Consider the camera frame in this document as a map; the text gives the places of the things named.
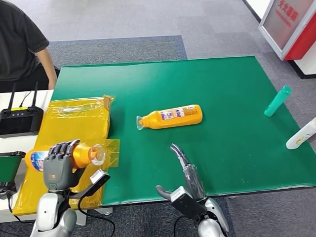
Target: yellow plastic bottle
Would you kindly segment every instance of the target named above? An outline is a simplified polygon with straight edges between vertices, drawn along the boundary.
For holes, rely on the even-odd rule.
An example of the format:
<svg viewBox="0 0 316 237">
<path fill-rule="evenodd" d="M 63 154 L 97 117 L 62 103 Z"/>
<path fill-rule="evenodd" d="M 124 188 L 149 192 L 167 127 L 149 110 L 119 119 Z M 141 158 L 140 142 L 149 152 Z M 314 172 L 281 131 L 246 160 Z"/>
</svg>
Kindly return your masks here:
<svg viewBox="0 0 316 237">
<path fill-rule="evenodd" d="M 48 155 L 50 147 L 44 146 L 28 152 L 25 157 L 27 167 L 32 170 L 43 171 L 44 159 Z M 90 163 L 102 165 L 106 159 L 106 151 L 99 144 L 89 147 L 83 143 L 76 145 L 72 152 L 73 168 L 84 168 Z"/>
<path fill-rule="evenodd" d="M 138 130 L 144 127 L 161 129 L 198 124 L 202 121 L 202 110 L 199 105 L 188 105 L 161 111 L 153 111 L 147 116 L 137 116 Z"/>
</svg>

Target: bottle label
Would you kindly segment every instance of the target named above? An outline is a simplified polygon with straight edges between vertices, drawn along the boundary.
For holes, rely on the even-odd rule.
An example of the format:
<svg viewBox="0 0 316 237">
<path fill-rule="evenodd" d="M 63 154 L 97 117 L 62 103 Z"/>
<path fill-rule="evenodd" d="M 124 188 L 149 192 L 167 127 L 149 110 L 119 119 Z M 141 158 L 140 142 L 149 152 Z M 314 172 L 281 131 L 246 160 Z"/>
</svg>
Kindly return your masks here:
<svg viewBox="0 0 316 237">
<path fill-rule="evenodd" d="M 167 120 L 167 119 L 184 117 L 184 116 L 188 116 L 188 115 L 195 115 L 197 113 L 198 113 L 198 110 L 195 108 L 195 106 L 190 105 L 190 106 L 175 108 L 173 110 L 164 110 L 164 111 L 161 111 L 160 114 L 161 115 L 162 120 Z"/>
<path fill-rule="evenodd" d="M 38 171 L 43 171 L 44 159 L 48 155 L 48 151 L 33 152 L 31 154 L 31 163 Z"/>
</svg>

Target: green mat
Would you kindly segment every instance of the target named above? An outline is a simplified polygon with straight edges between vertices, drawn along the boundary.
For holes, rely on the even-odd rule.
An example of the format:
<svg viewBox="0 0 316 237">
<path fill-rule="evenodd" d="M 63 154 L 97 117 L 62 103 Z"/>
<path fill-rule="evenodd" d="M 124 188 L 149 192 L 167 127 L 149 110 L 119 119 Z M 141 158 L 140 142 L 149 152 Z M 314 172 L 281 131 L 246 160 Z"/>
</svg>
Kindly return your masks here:
<svg viewBox="0 0 316 237">
<path fill-rule="evenodd" d="M 195 163 L 209 195 L 316 184 L 316 156 L 305 142 L 285 143 L 299 130 L 285 105 L 264 110 L 277 94 L 255 57 L 62 68 L 53 100 L 112 95 L 109 138 L 121 139 L 103 205 L 161 199 L 155 187 L 184 185 L 175 143 Z M 136 128 L 135 117 L 199 104 L 198 125 Z"/>
</svg>

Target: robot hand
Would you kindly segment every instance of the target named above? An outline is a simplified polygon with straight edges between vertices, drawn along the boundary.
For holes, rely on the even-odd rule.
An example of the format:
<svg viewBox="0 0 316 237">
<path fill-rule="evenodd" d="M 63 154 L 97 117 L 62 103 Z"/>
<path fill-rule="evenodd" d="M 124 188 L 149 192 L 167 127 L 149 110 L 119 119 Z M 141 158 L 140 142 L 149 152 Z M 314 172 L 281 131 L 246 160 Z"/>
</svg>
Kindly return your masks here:
<svg viewBox="0 0 316 237">
<path fill-rule="evenodd" d="M 79 193 L 70 188 L 79 183 L 85 170 L 72 172 L 72 151 L 79 140 L 56 144 L 44 160 L 44 182 L 48 192 L 41 196 L 37 207 L 36 220 L 31 237 L 68 237 L 75 228 L 77 215 L 70 209 L 70 198 L 82 199 L 94 194 L 110 176 L 101 169 L 91 177 L 91 184 Z"/>
<path fill-rule="evenodd" d="M 216 201 L 206 197 L 195 167 L 178 146 L 171 144 L 170 149 L 176 153 L 183 167 L 189 192 L 183 186 L 170 192 L 160 185 L 156 186 L 157 192 L 186 217 L 196 221 L 200 237 L 226 237 L 229 231 L 228 223 Z"/>
</svg>

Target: clear bottle cap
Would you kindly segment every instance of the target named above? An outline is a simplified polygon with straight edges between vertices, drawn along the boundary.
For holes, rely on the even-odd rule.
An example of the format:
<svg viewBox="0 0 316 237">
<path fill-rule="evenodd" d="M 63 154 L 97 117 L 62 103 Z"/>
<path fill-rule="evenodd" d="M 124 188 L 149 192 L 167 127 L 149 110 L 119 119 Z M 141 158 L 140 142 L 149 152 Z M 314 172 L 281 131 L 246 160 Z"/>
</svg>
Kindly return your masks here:
<svg viewBox="0 0 316 237">
<path fill-rule="evenodd" d="M 106 160 L 106 151 L 101 145 L 96 144 L 90 149 L 89 159 L 94 165 L 102 165 Z"/>
<path fill-rule="evenodd" d="M 144 128 L 144 126 L 143 125 L 143 120 L 142 117 L 140 116 L 137 116 L 136 117 L 136 125 L 137 126 L 138 130 L 142 130 L 143 128 Z"/>
<path fill-rule="evenodd" d="M 281 91 L 284 94 L 290 95 L 292 92 L 292 89 L 290 86 L 284 85 Z"/>
</svg>

